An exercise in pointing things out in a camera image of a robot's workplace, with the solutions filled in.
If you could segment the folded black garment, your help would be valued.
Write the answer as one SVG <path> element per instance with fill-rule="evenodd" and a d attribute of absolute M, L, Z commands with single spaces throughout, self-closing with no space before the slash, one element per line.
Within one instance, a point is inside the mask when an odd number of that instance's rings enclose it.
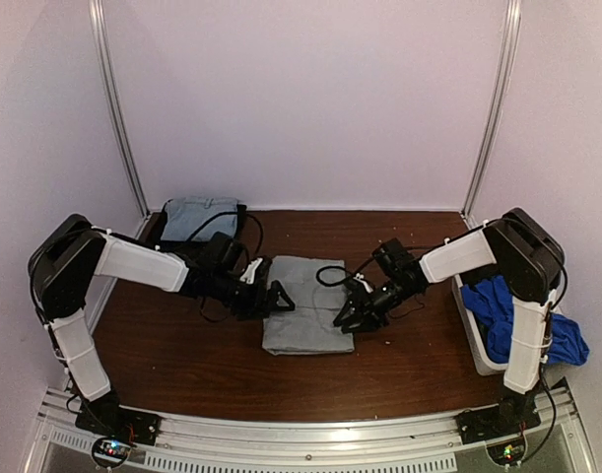
<path fill-rule="evenodd" d="M 245 227 L 247 221 L 247 208 L 245 205 L 238 204 L 238 218 L 237 218 L 237 231 L 233 237 L 239 237 Z M 190 247 L 202 246 L 205 242 L 201 241 L 164 241 L 161 240 L 161 236 L 164 227 L 167 223 L 167 214 L 164 211 L 164 207 L 159 212 L 152 215 L 149 222 L 145 225 L 144 230 L 141 233 L 140 240 L 150 245 L 159 245 L 162 249 L 175 249 L 182 244 L 187 244 Z"/>

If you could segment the grey polo shirt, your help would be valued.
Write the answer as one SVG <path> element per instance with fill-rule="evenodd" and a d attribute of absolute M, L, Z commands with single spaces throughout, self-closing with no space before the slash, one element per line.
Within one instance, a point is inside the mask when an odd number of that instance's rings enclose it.
<path fill-rule="evenodd" d="M 291 312 L 271 314 L 263 321 L 262 348 L 274 355 L 346 354 L 355 350 L 354 337 L 333 325 L 347 292 L 331 284 L 342 279 L 342 260 L 279 255 L 273 259 L 268 281 L 281 282 L 296 304 Z M 319 269 L 326 270 L 318 283 Z"/>

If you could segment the blue garment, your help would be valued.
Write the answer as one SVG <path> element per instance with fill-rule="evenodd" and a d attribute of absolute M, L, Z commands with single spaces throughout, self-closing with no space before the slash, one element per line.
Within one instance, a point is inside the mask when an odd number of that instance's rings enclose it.
<path fill-rule="evenodd" d="M 512 294 L 503 277 L 484 279 L 460 288 L 463 303 L 484 328 L 485 349 L 492 362 L 508 362 L 513 323 Z M 553 342 L 548 364 L 584 365 L 590 355 L 578 324 L 559 313 L 552 314 Z"/>

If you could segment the white laundry basket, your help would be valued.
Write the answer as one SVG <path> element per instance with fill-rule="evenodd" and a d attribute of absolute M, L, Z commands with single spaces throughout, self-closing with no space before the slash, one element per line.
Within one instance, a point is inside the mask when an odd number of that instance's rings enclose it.
<path fill-rule="evenodd" d="M 460 274 L 453 276 L 451 282 L 478 374 L 501 372 L 505 387 L 518 393 L 528 392 L 537 384 L 542 364 L 549 360 L 553 341 L 552 314 L 558 291 L 548 291 L 545 300 L 539 303 L 524 301 L 509 290 L 513 303 L 510 354 L 506 364 L 497 364 L 486 353 L 484 328 L 464 306 L 460 288 L 469 284 Z"/>

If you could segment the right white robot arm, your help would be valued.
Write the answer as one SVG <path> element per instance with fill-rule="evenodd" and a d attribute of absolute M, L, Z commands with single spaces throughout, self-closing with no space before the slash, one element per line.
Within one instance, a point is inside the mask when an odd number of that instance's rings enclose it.
<path fill-rule="evenodd" d="M 416 256 L 399 239 L 382 243 L 370 257 L 386 282 L 373 288 L 360 271 L 343 280 L 349 295 L 334 319 L 344 333 L 384 327 L 388 314 L 431 285 L 494 266 L 504 280 L 513 307 L 506 390 L 521 397 L 537 386 L 547 354 L 547 328 L 565 275 L 562 247 L 526 211 L 516 207 L 500 218 L 441 243 Z"/>

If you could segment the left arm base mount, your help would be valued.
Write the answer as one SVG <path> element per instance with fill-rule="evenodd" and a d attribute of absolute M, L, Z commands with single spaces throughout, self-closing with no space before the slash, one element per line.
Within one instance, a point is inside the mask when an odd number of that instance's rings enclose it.
<path fill-rule="evenodd" d="M 154 445 L 161 420 L 159 415 L 123 408 L 117 404 L 90 404 L 81 408 L 75 426 L 103 437 Z"/>

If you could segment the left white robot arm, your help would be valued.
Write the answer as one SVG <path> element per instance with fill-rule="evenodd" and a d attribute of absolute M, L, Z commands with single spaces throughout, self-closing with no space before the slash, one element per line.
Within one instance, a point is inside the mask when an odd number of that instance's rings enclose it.
<path fill-rule="evenodd" d="M 295 310 L 282 283 L 270 277 L 273 263 L 246 254 L 239 240 L 215 233 L 203 243 L 151 245 L 93 225 L 71 214 L 30 257 L 34 309 L 49 334 L 56 359 L 81 398 L 93 403 L 90 423 L 107 438 L 120 436 L 127 418 L 106 399 L 113 387 L 98 353 L 89 295 L 101 279 L 127 281 L 191 299 L 216 301 L 239 320 L 264 319 Z"/>

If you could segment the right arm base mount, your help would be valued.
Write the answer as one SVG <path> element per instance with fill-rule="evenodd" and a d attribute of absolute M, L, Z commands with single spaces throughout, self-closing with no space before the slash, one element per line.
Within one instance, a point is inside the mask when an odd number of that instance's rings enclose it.
<path fill-rule="evenodd" d="M 455 422 L 463 444 L 518 435 L 523 429 L 541 425 L 534 403 L 517 407 L 511 401 L 463 411 Z"/>

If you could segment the front aluminium rail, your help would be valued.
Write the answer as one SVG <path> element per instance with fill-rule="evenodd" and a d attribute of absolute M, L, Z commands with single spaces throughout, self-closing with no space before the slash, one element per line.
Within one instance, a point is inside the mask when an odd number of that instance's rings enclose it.
<path fill-rule="evenodd" d="M 527 445 L 520 472 L 593 472 L 569 389 L 536 398 L 539 426 L 466 443 L 457 412 L 351 422 L 242 422 L 162 413 L 156 441 L 137 444 L 119 472 L 504 472 L 493 460 Z"/>

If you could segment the left aluminium frame post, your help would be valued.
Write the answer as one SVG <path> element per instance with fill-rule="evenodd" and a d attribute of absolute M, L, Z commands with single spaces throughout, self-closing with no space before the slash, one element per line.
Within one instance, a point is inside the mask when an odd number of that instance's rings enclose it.
<path fill-rule="evenodd" d="M 151 211 L 134 161 L 124 120 L 109 48 L 104 5 L 101 0 L 90 0 L 88 4 L 109 121 L 112 126 L 119 156 L 124 166 L 126 180 L 134 197 L 137 210 L 142 218 L 147 218 L 150 216 Z"/>

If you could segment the aluminium frame post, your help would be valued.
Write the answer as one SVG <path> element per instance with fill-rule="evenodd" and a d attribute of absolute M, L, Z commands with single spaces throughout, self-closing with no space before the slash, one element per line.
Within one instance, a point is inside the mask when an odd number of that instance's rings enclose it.
<path fill-rule="evenodd" d="M 506 13 L 502 25 L 501 49 L 489 110 L 479 145 L 476 164 L 461 209 L 463 220 L 469 225 L 472 225 L 474 207 L 485 180 L 487 167 L 501 124 L 504 100 L 511 82 L 517 54 L 521 23 L 522 2 L 520 0 L 508 0 L 506 2 Z"/>
<path fill-rule="evenodd" d="M 101 0 L 90 0 L 88 4 L 109 121 L 112 126 L 119 156 L 124 166 L 126 180 L 134 197 L 137 210 L 142 218 L 147 218 L 150 216 L 151 211 L 134 161 L 124 120 L 109 48 L 104 5 Z"/>

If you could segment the right aluminium frame post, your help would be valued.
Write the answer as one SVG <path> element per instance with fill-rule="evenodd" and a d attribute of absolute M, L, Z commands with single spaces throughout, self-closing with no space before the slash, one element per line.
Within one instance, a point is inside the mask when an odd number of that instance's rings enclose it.
<path fill-rule="evenodd" d="M 461 209 L 463 220 L 469 225 L 472 225 L 474 207 L 485 180 L 487 167 L 501 124 L 504 100 L 511 82 L 517 54 L 521 23 L 522 2 L 520 0 L 508 0 L 506 2 L 506 13 L 502 25 L 501 49 L 489 110 L 479 145 L 476 164 Z"/>

